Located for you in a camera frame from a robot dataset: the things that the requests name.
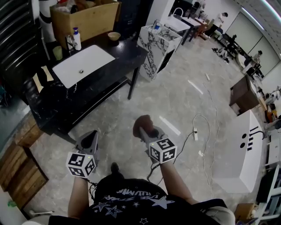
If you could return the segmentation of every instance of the ceiling light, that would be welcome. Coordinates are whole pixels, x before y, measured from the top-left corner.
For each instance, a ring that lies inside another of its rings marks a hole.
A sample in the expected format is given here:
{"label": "ceiling light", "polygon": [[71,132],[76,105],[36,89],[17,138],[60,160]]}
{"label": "ceiling light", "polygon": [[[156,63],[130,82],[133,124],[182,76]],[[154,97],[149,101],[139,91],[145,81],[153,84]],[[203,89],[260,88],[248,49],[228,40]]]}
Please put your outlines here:
{"label": "ceiling light", "polygon": [[273,7],[266,1],[266,0],[261,0],[266,6],[267,8],[275,15],[275,17],[279,20],[279,22],[281,23],[281,17],[280,15],[275,11],[275,9],[273,9]]}
{"label": "ceiling light", "polygon": [[242,10],[253,20],[256,22],[256,24],[262,29],[264,30],[264,28],[259,24],[259,22],[257,22],[257,20],[251,15],[248,13],[248,11],[246,11],[243,7],[242,7]]}

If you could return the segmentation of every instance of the bowl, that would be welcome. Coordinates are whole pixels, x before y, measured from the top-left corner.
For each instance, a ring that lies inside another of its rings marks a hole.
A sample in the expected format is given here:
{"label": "bowl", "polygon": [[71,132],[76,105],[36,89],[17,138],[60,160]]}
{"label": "bowl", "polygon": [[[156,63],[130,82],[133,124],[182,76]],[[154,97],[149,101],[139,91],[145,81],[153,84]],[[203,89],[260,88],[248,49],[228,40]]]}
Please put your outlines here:
{"label": "bowl", "polygon": [[119,34],[118,32],[110,32],[108,34],[108,37],[110,40],[112,41],[117,41],[120,38],[121,34]]}

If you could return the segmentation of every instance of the faucet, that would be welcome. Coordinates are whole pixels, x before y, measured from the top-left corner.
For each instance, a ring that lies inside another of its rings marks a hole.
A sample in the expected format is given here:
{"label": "faucet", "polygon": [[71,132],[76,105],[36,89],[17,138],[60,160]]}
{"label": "faucet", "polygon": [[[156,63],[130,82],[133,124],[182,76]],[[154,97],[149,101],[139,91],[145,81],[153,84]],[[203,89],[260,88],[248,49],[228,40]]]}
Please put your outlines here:
{"label": "faucet", "polygon": [[67,51],[70,54],[71,51],[75,50],[77,43],[74,41],[73,35],[67,35],[65,37],[65,42],[66,42]]}
{"label": "faucet", "polygon": [[176,8],[175,11],[174,11],[174,13],[173,13],[173,16],[175,15],[175,12],[176,12],[177,9],[180,9],[180,10],[181,10],[181,16],[180,16],[180,17],[182,18],[182,17],[183,17],[183,14],[184,14],[184,11],[183,11],[182,8]]}

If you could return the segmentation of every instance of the soap bottle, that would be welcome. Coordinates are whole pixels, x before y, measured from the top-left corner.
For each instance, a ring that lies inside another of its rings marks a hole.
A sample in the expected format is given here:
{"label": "soap bottle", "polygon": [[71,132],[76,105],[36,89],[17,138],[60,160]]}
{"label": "soap bottle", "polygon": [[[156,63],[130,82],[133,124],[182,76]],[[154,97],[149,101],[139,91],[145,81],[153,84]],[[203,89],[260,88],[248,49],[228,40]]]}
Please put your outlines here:
{"label": "soap bottle", "polygon": [[74,41],[77,43],[75,49],[81,50],[81,40],[80,40],[80,34],[78,32],[78,27],[74,27],[73,29],[74,29],[74,34],[73,34]]}

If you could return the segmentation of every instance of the white marble cabinet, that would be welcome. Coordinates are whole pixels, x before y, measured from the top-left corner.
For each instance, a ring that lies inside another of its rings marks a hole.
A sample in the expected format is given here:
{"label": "white marble cabinet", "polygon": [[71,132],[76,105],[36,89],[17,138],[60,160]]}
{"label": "white marble cabinet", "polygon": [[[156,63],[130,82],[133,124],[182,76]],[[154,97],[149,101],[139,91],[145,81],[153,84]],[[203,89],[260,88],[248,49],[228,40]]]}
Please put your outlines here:
{"label": "white marble cabinet", "polygon": [[149,81],[154,80],[158,72],[166,66],[182,39],[164,26],[158,30],[152,29],[152,26],[142,27],[137,40],[137,44],[148,51],[144,64],[140,67],[140,74]]}

